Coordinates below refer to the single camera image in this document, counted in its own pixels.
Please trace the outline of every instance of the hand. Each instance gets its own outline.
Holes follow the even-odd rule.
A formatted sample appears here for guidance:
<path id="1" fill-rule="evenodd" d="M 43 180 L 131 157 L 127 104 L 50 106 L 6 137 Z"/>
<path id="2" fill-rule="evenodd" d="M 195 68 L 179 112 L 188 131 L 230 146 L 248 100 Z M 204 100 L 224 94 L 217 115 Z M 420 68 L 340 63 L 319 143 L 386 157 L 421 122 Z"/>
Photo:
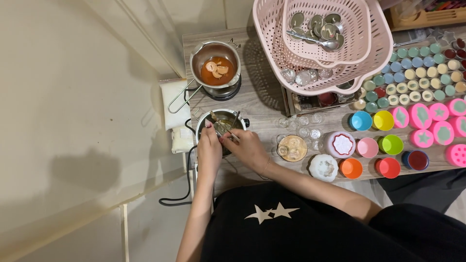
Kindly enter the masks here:
<path id="1" fill-rule="evenodd" d="M 206 119 L 198 143 L 198 181 L 214 183 L 222 161 L 222 145 L 212 123 Z"/>
<path id="2" fill-rule="evenodd" d="M 231 134 L 227 132 L 219 138 L 222 145 L 230 150 L 246 167 L 261 174 L 267 167 L 270 156 L 265 151 L 257 133 L 241 129 L 232 129 L 230 132 L 237 136 L 241 142 L 238 143 L 235 139 L 233 139 L 235 142 L 229 140 L 228 137 Z"/>

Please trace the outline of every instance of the orange melted wax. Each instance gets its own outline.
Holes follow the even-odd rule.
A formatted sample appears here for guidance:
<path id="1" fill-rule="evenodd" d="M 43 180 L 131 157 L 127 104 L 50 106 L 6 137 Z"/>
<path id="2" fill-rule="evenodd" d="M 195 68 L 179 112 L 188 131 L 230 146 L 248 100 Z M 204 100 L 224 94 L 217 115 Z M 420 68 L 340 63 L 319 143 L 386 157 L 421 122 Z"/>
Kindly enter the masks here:
<path id="1" fill-rule="evenodd" d="M 207 71 L 206 64 L 209 62 L 222 62 L 221 66 L 226 66 L 228 67 L 228 73 L 224 74 L 221 78 L 215 78 L 212 75 L 212 72 Z M 236 68 L 233 66 L 233 64 L 230 62 L 230 60 L 220 57 L 220 56 L 214 56 L 211 59 L 208 59 L 207 61 L 204 62 L 201 68 L 201 78 L 202 81 L 208 85 L 223 85 L 228 82 L 230 82 L 233 79 L 233 76 L 236 74 Z"/>

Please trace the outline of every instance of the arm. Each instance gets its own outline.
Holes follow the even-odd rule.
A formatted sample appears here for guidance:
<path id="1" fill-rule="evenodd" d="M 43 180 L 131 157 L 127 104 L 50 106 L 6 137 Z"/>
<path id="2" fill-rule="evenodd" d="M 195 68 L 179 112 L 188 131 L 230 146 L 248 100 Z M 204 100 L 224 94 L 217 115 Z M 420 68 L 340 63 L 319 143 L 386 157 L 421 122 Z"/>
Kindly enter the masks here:
<path id="1" fill-rule="evenodd" d="M 206 120 L 198 143 L 197 190 L 192 200 L 176 262 L 196 262 L 201 256 L 207 224 L 211 216 L 212 191 L 222 160 L 222 146 L 212 123 Z"/>
<path id="2" fill-rule="evenodd" d="M 298 173 L 274 162 L 267 164 L 269 156 L 256 133 L 238 129 L 232 130 L 232 133 L 241 139 L 241 143 L 234 143 L 222 137 L 220 141 L 223 146 L 235 154 L 245 166 L 261 176 L 276 181 L 295 194 L 338 208 L 366 224 L 382 210 L 376 203 L 358 193 Z"/>

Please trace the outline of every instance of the person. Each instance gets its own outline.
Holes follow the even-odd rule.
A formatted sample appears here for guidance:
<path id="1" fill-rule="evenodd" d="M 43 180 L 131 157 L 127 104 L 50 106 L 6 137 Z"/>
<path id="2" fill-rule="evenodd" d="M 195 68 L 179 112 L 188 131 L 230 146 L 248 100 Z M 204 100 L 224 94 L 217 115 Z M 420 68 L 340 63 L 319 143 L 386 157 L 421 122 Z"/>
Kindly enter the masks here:
<path id="1" fill-rule="evenodd" d="M 466 225 L 414 204 L 381 208 L 366 197 L 273 162 L 258 135 L 218 138 L 206 121 L 197 190 L 177 262 L 466 261 Z M 222 193 L 211 213 L 222 145 L 273 180 Z"/>

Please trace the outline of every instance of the wooden table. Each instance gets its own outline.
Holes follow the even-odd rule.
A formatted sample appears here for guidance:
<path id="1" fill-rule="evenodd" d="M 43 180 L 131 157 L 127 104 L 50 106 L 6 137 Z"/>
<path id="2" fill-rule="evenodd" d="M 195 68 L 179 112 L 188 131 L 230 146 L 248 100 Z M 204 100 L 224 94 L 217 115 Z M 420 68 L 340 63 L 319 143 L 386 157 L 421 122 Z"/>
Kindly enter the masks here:
<path id="1" fill-rule="evenodd" d="M 466 36 L 466 27 L 449 28 L 456 33 L 457 37 Z M 188 82 L 193 79 L 191 69 L 189 67 L 189 57 L 191 50 L 198 45 L 201 41 L 205 40 L 218 40 L 228 42 L 231 38 L 241 47 L 237 49 L 241 61 L 241 89 L 239 93 L 228 101 L 215 101 L 207 97 L 204 93 L 198 92 L 190 100 L 191 113 L 193 114 L 199 107 L 205 111 L 214 109 L 227 108 L 235 111 L 240 110 L 241 115 L 249 118 L 251 126 L 248 128 L 256 132 L 266 151 L 272 155 L 273 161 L 278 164 L 290 168 L 292 170 L 309 174 L 308 167 L 311 158 L 316 154 L 325 153 L 323 150 L 320 152 L 309 150 L 306 157 L 299 162 L 287 162 L 282 160 L 276 153 L 277 143 L 275 138 L 278 134 L 292 134 L 286 129 L 277 127 L 277 120 L 285 115 L 285 107 L 282 98 L 281 86 L 265 57 L 264 51 L 260 44 L 255 28 L 238 28 L 228 29 L 209 33 L 189 34 L 183 36 L 183 45 L 185 50 L 185 64 L 186 75 Z M 412 46 L 424 46 L 428 42 L 424 41 Z M 196 87 L 193 82 L 190 88 Z M 413 130 L 411 127 L 403 129 L 392 129 L 390 131 L 376 131 L 369 129 L 367 131 L 352 131 L 348 126 L 348 118 L 354 113 L 348 107 L 339 107 L 329 111 L 321 112 L 325 116 L 325 121 L 321 124 L 313 125 L 313 127 L 320 128 L 324 133 L 331 131 L 346 130 L 351 132 L 354 138 L 378 138 L 388 134 L 395 134 L 400 136 L 404 141 L 404 150 L 416 149 L 408 141 L 409 133 Z M 197 121 L 192 119 L 192 126 L 195 128 Z M 453 144 L 466 143 L 466 138 L 455 138 Z M 448 164 L 444 157 L 446 146 L 433 145 L 430 148 L 424 149 L 429 155 L 430 165 L 427 171 L 438 171 L 453 169 L 454 166 Z M 363 174 L 358 178 L 374 179 L 382 177 L 375 170 L 375 161 L 379 158 L 385 158 L 389 155 L 379 153 L 373 159 L 365 159 L 358 156 L 356 153 L 352 157 L 360 160 L 364 167 Z M 396 156 L 396 159 L 401 161 L 401 154 Z M 402 165 L 400 175 L 407 175 L 416 173 L 415 171 L 408 170 Z M 254 172 L 245 168 L 241 162 L 237 160 L 234 155 L 228 156 L 222 160 L 220 171 L 215 181 L 214 195 L 217 196 L 221 192 L 234 188 L 237 186 L 244 186 L 256 184 L 263 180 Z M 335 181 L 349 181 L 341 173 L 338 174 Z"/>

